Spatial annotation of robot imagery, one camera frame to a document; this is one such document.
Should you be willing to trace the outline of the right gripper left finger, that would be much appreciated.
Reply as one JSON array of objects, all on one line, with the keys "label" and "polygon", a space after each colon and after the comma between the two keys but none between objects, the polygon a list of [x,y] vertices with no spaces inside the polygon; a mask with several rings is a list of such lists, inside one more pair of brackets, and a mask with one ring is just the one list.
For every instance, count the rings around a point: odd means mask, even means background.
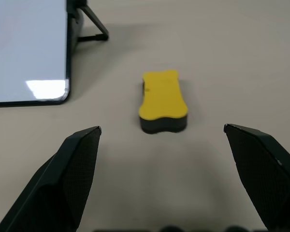
[{"label": "right gripper left finger", "polygon": [[77,231],[92,186],[102,130],[67,137],[33,175],[0,223],[0,232]]}]

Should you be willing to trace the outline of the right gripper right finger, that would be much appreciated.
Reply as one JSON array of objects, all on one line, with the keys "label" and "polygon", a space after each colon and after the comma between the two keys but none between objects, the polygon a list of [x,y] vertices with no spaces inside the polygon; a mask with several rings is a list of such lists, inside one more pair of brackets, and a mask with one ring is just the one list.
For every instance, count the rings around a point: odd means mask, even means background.
[{"label": "right gripper right finger", "polygon": [[290,153],[260,130],[226,124],[240,180],[270,231],[290,231]]}]

